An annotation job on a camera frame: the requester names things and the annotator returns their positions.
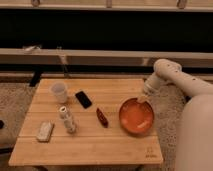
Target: wooden table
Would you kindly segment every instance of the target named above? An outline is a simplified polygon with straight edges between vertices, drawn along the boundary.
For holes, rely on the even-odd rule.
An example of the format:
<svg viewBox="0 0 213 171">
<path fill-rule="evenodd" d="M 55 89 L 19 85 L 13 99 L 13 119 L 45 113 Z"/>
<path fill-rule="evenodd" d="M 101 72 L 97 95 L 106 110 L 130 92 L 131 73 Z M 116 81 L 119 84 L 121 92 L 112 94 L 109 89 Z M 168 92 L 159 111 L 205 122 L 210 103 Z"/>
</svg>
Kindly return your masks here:
<svg viewBox="0 0 213 171">
<path fill-rule="evenodd" d="M 180 11 L 177 8 L 177 0 L 45 0 L 37 8 L 41 9 L 87 9 L 106 10 L 111 7 L 114 10 L 145 10 L 145 11 Z M 1 0 L 0 8 L 32 8 L 29 0 Z M 187 0 L 187 11 L 213 11 L 212 0 Z"/>
<path fill-rule="evenodd" d="M 49 93 L 56 81 L 68 85 L 70 108 L 77 123 L 77 132 L 70 135 L 59 118 L 59 107 Z M 114 165 L 160 164 L 162 154 L 154 129 L 145 137 L 132 137 L 120 126 L 121 104 L 137 97 L 142 79 L 43 79 L 26 115 L 9 164 L 36 165 Z M 84 109 L 74 94 L 83 90 L 93 102 Z M 104 128 L 96 116 L 99 107 L 109 121 Z M 39 143 L 36 134 L 42 121 L 55 123 L 49 143 Z"/>
</svg>

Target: bowl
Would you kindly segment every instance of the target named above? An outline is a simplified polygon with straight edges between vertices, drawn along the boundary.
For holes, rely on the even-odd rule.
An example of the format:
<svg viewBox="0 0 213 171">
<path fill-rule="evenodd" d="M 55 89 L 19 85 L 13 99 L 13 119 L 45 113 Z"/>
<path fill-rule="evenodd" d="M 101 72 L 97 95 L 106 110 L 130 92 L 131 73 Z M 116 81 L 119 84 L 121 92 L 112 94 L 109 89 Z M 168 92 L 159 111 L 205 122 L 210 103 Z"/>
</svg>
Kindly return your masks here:
<svg viewBox="0 0 213 171">
<path fill-rule="evenodd" d="M 137 102 L 137 98 L 126 100 L 119 110 L 121 126 L 131 134 L 146 134 L 154 121 L 151 105 L 145 101 Z"/>
</svg>

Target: shelf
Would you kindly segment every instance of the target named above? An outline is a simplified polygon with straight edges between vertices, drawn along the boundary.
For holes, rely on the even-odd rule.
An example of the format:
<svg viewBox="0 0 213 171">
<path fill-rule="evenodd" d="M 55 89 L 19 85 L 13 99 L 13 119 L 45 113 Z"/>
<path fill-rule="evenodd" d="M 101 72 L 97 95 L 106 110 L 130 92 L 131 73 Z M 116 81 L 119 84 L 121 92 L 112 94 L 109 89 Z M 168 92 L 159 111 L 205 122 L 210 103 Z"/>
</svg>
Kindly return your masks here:
<svg viewBox="0 0 213 171">
<path fill-rule="evenodd" d="M 177 7 L 176 0 L 40 0 L 40 2 L 39 7 L 33 7 L 31 0 L 1 0 L 0 8 L 213 12 L 212 0 L 188 0 L 184 9 Z"/>
</svg>

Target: small bottle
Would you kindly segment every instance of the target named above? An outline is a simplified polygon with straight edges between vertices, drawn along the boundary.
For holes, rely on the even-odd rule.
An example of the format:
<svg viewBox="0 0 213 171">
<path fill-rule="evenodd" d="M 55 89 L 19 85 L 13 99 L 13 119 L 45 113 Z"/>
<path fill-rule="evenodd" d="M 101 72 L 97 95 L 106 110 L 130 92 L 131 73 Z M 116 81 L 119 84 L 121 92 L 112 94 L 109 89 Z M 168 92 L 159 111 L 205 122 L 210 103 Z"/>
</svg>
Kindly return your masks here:
<svg viewBox="0 0 213 171">
<path fill-rule="evenodd" d="M 72 134 L 76 131 L 76 124 L 74 122 L 73 115 L 70 113 L 69 109 L 67 109 L 65 106 L 62 106 L 59 109 L 60 112 L 60 118 L 64 122 L 64 126 L 67 129 L 67 132 Z"/>
</svg>

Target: paper cup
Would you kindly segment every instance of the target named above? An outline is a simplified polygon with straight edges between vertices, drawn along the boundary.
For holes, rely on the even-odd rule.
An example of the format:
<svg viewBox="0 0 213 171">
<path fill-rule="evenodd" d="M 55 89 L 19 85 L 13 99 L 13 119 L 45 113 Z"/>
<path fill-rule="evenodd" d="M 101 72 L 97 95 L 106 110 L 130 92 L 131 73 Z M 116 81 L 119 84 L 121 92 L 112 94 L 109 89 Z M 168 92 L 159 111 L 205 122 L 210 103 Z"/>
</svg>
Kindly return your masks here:
<svg viewBox="0 0 213 171">
<path fill-rule="evenodd" d="M 68 99 L 67 87 L 63 82 L 54 83 L 50 87 L 50 92 L 55 96 L 59 103 L 66 103 Z"/>
</svg>

